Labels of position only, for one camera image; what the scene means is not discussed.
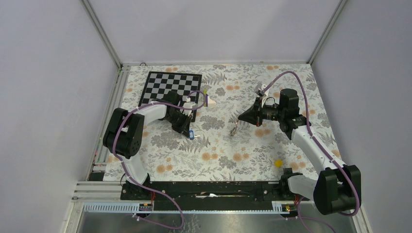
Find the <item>blue tag key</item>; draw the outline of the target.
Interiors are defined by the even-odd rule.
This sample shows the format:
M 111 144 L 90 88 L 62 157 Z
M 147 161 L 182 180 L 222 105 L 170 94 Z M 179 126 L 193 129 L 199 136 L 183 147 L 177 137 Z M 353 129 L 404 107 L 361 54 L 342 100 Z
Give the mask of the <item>blue tag key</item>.
M 196 135 L 193 130 L 189 130 L 189 139 L 190 140 L 194 140 L 197 137 L 199 137 L 199 135 Z

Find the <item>metal keyring with keys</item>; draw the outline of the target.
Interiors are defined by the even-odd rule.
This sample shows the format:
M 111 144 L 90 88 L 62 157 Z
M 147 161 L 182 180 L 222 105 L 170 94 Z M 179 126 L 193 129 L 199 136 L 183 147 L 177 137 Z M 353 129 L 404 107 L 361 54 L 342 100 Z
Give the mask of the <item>metal keyring with keys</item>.
M 236 120 L 233 129 L 230 131 L 229 135 L 234 136 L 238 130 L 239 120 Z

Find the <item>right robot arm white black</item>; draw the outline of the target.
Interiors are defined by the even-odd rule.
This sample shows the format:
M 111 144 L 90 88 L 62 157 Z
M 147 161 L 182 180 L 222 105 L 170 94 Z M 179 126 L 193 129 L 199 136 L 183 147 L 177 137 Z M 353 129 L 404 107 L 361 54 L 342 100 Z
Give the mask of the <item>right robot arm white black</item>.
M 314 180 L 299 172 L 286 172 L 279 182 L 279 195 L 285 200 L 297 194 L 310 199 L 323 215 L 349 215 L 350 210 L 355 215 L 361 206 L 360 170 L 332 155 L 316 138 L 311 123 L 300 114 L 296 90 L 281 90 L 278 103 L 268 105 L 265 101 L 263 96 L 257 97 L 238 120 L 257 127 L 264 120 L 277 121 L 281 131 L 302 150 L 318 174 Z

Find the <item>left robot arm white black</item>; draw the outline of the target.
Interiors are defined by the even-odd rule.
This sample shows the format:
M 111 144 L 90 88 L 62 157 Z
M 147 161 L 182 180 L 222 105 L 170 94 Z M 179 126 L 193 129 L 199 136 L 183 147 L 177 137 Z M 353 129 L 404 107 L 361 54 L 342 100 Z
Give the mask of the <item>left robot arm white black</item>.
M 149 174 L 137 157 L 142 145 L 144 127 L 157 120 L 166 120 L 172 130 L 190 138 L 190 123 L 196 102 L 170 91 L 161 99 L 128 111 L 116 108 L 106 127 L 103 146 L 120 160 L 127 181 L 133 183 L 132 193 L 140 200 L 149 197 L 151 187 L 145 183 Z

